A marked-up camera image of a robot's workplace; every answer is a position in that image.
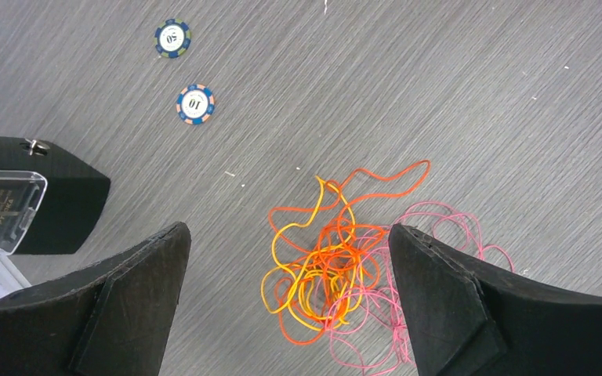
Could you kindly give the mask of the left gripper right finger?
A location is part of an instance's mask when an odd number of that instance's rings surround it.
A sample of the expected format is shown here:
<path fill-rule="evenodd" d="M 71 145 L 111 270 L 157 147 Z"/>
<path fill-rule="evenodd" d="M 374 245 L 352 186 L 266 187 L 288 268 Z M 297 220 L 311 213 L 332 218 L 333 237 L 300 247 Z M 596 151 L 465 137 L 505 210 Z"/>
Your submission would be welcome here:
<path fill-rule="evenodd" d="M 390 257 L 421 375 L 602 375 L 602 297 L 539 283 L 411 226 Z"/>

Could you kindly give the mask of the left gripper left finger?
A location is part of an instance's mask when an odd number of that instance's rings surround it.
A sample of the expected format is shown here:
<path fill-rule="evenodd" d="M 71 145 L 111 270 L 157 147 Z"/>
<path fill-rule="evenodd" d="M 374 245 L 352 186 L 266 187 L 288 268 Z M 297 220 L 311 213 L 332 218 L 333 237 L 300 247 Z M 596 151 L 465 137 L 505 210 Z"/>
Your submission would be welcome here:
<path fill-rule="evenodd" d="M 156 375 L 190 255 L 175 222 L 136 246 L 0 298 L 0 375 Z"/>

